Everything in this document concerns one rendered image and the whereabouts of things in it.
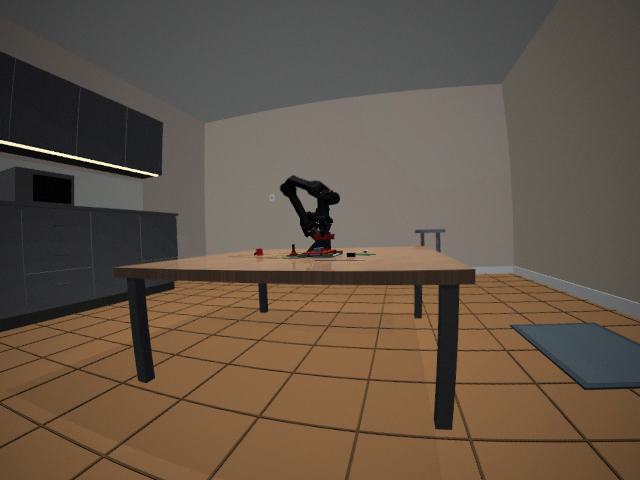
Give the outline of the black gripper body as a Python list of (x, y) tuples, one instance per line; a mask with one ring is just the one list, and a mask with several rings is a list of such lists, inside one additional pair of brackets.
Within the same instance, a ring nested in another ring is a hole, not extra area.
[(317, 206), (318, 216), (313, 218), (313, 222), (317, 223), (333, 223), (333, 219), (329, 216), (329, 206)]

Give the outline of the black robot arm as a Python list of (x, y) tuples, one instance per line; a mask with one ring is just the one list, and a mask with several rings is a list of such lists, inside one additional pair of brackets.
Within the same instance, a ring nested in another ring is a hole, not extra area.
[(317, 206), (329, 206), (337, 204), (340, 201), (340, 196), (337, 192), (333, 192), (333, 190), (330, 190), (328, 186), (319, 181), (309, 182), (294, 175), (289, 177), (282, 185), (280, 185), (280, 192), (282, 192), (290, 199), (294, 209), (296, 210), (300, 218), (300, 225), (304, 235), (307, 238), (309, 236), (313, 238), (313, 235), (320, 234), (320, 232), (317, 230), (318, 226), (315, 224), (316, 222), (313, 222), (313, 218), (315, 216), (318, 216), (318, 210), (316, 209), (315, 212), (311, 213), (309, 211), (306, 213), (296, 194), (296, 187), (307, 190), (308, 194), (317, 198)]

